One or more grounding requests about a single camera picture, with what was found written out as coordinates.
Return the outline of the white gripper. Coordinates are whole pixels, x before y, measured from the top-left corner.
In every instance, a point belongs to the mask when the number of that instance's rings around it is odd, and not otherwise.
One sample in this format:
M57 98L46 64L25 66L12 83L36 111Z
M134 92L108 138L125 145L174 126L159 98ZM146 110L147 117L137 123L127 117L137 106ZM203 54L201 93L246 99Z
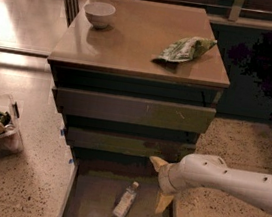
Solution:
M161 191L157 193L155 212L161 214L174 199L178 192L175 183L179 180L181 168L179 163L167 163L161 157L150 156L153 168L158 172L158 182Z

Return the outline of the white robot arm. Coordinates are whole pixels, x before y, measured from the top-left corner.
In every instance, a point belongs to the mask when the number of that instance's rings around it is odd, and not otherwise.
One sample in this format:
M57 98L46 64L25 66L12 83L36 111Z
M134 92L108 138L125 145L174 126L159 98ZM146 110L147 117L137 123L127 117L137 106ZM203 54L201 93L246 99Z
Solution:
M233 169L219 156L188 154L177 163L149 157L158 173L155 212L162 213L175 195L189 188L224 191L272 215L272 175Z

